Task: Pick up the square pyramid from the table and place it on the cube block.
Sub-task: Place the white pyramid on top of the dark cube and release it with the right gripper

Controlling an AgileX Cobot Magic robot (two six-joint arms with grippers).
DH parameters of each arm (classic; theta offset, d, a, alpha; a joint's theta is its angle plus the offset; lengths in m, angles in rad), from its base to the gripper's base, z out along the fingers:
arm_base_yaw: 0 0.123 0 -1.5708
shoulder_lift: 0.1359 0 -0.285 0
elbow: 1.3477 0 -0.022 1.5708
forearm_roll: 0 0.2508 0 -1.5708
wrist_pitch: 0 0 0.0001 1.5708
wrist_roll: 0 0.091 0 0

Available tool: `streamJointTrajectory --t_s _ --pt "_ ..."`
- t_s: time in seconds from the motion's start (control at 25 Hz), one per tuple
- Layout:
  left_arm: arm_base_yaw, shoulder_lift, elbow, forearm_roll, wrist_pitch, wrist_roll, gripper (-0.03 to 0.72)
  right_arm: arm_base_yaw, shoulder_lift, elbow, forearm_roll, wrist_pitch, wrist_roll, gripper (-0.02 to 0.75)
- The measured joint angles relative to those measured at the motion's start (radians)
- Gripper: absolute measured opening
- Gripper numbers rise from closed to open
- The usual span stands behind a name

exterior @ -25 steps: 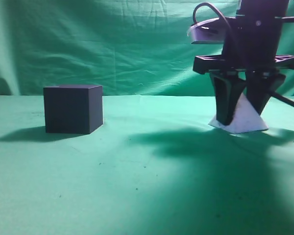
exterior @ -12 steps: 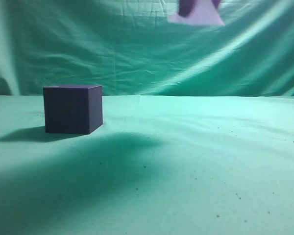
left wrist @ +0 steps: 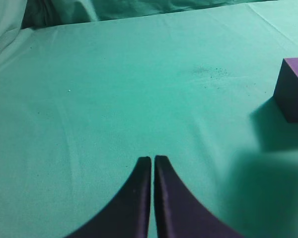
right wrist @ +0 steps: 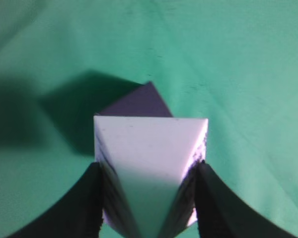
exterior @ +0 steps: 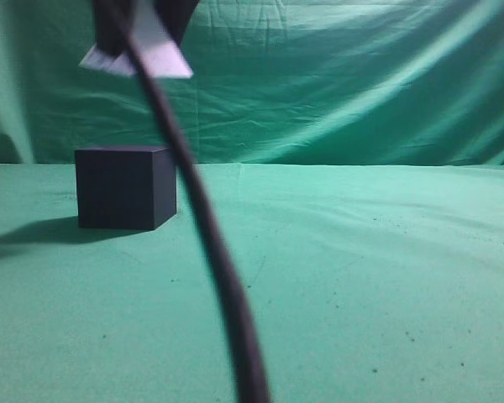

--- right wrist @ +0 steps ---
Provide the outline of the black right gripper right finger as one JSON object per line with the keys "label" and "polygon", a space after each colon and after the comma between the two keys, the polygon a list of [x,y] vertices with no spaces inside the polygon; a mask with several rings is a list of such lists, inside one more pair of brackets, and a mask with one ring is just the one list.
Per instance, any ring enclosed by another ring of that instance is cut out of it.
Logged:
{"label": "black right gripper right finger", "polygon": [[201,238],[293,238],[240,199],[201,162],[195,173],[195,206]]}

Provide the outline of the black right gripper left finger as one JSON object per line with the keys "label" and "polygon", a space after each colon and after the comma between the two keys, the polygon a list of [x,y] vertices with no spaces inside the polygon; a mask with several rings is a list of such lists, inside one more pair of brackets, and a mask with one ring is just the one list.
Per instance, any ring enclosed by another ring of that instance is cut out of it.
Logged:
{"label": "black right gripper left finger", "polygon": [[91,163],[74,186],[10,238],[97,238],[102,226],[102,170]]}

